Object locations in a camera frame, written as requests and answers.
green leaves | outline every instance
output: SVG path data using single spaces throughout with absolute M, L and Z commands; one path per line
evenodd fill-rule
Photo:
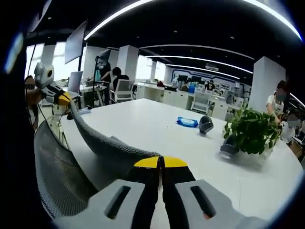
M 235 113 L 232 124 L 224 127 L 228 138 L 234 135 L 234 146 L 249 154 L 262 154 L 266 141 L 268 148 L 272 148 L 278 140 L 280 131 L 273 115 L 259 113 L 252 109 L 239 110 Z

blue package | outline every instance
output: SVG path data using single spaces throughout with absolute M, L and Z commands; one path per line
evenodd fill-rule
M 199 125 L 197 120 L 183 118 L 183 117 L 178 117 L 177 124 L 192 128 L 196 128 Z

potted plant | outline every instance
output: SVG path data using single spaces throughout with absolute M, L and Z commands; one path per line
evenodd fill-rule
M 261 165 L 270 156 L 280 133 L 274 116 L 241 109 L 224 127 L 224 145 L 231 145 L 239 154 L 255 155 L 246 157 Z

black ceiling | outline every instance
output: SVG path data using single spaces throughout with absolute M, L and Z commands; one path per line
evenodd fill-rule
M 65 40 L 85 20 L 88 20 L 88 31 L 91 31 L 99 22 L 135 1 L 53 0 L 35 31 L 40 34 L 30 34 L 28 43 Z M 292 22 L 301 36 L 305 36 L 302 7 L 302 1 L 284 1 L 281 14 Z M 271 14 L 241 0 L 156 0 L 111 21 L 87 42 L 116 48 L 127 44 L 139 48 L 164 44 L 217 47 L 242 53 L 254 60 L 232 52 L 189 46 L 153 47 L 142 49 L 141 53 L 151 55 L 145 51 L 149 50 L 158 55 L 197 57 L 249 71 L 253 71 L 257 60 L 267 56 L 286 68 L 291 91 L 305 102 L 303 43 Z M 198 68 L 204 68 L 206 64 L 203 61 L 167 59 L 172 64 Z M 244 83 L 252 82 L 252 75 L 247 72 L 219 64 L 217 67 L 220 72 L 240 77 Z

window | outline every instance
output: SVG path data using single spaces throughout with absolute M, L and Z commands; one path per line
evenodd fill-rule
M 165 70 L 166 70 L 166 65 L 164 63 L 157 61 L 156 72 L 155 72 L 154 78 L 164 81 Z
M 152 73 L 152 59 L 139 55 L 135 78 L 139 80 L 150 80 Z
M 78 70 L 79 58 L 65 64 L 65 42 L 56 43 L 52 65 L 54 66 L 54 80 L 67 79 L 71 72 Z M 84 68 L 86 47 L 83 49 L 81 58 L 81 71 Z
M 35 45 L 27 47 L 27 63 L 25 65 L 24 78 L 26 78 L 28 75 L 34 76 L 35 67 L 37 63 L 40 62 L 41 60 L 44 44 L 37 44 L 35 50 L 34 50 L 34 46 Z

